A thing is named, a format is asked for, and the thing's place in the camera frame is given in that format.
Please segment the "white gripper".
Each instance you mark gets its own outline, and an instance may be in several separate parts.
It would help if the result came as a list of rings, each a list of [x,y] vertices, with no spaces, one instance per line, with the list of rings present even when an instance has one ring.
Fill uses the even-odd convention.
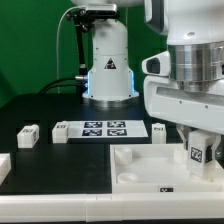
[[[168,76],[170,56],[167,51],[145,59],[142,70],[146,74],[143,90],[147,113],[182,124],[177,125],[176,130],[185,150],[191,132],[189,127],[217,133],[212,145],[212,155],[216,157],[222,140],[220,134],[224,135],[224,79],[210,82],[207,93],[180,90],[177,82]]]

